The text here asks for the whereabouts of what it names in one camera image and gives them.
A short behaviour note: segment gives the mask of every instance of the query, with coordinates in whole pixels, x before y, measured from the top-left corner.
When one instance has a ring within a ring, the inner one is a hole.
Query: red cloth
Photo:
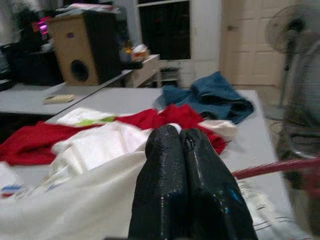
[[[198,125],[204,119],[187,104],[180,107],[171,104],[160,113],[156,109],[147,109],[130,116],[117,116],[115,120],[135,125],[143,130],[156,129],[172,123],[179,124],[182,129],[197,128],[207,134],[213,148],[218,154],[226,147],[226,142],[222,137]]]
[[[44,122],[22,127],[0,145],[0,161],[10,165],[50,164],[56,157],[51,152],[55,143],[92,127],[96,125],[72,127]]]

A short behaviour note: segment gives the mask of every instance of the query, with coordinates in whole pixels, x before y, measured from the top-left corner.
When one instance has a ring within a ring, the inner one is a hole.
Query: white table
[[[240,90],[239,92],[254,104],[255,111],[237,125],[238,133],[236,137],[221,155],[231,172],[276,161],[276,155],[256,92],[254,90]],[[151,108],[153,101],[160,94],[161,89],[104,88],[54,116],[48,122],[54,123],[58,118],[79,107],[116,114],[136,113]],[[28,179],[30,183],[36,183],[45,176],[48,167],[19,166],[16,167],[16,170],[20,176]],[[293,217],[287,190],[280,173],[256,176],[250,178],[250,180],[269,196],[276,207],[285,212],[288,217]]]
[[[54,116],[72,105],[94,94],[105,86],[123,79],[132,70],[124,70],[122,74],[98,86],[68,86],[61,83],[56,86],[34,86],[17,84],[0,91],[0,114],[31,114]],[[44,99],[52,95],[73,94],[74,100],[68,103],[44,104]]]

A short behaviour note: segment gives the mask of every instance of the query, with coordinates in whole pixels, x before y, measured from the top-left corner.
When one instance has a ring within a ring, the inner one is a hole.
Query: clothing pile
[[[219,157],[252,104],[220,73],[168,90],[161,111],[77,108],[1,144],[0,239],[311,239]],[[43,164],[33,186],[10,167]]]

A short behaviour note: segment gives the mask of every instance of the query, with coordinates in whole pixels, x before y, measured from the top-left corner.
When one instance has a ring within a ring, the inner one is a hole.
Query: floor
[[[277,105],[280,101],[280,89],[275,86],[265,85],[235,85],[237,90],[256,90],[263,108],[269,105]],[[282,122],[266,119],[269,126],[269,134],[272,138],[273,146],[275,147],[279,141],[279,132],[282,129]],[[308,209],[308,195],[303,190],[292,189],[289,184],[288,187],[289,198],[294,210],[295,220],[297,224],[307,233],[311,234],[311,230],[307,219]],[[320,236],[313,236],[314,240],[320,240]]]

